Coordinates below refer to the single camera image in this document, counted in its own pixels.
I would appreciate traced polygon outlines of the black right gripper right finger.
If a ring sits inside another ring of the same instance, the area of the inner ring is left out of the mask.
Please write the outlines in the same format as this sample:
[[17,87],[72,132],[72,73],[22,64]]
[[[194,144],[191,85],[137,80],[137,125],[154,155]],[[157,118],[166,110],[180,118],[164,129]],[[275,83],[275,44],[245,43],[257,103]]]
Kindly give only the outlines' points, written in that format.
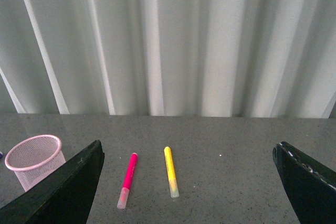
[[287,142],[272,156],[300,223],[335,223],[335,171]]

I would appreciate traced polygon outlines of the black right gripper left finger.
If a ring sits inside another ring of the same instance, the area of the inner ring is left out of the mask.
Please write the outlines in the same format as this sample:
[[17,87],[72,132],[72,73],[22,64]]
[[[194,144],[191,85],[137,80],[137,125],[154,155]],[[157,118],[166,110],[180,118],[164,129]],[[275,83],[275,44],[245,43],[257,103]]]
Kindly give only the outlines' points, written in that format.
[[104,164],[99,140],[1,208],[1,223],[86,223]]

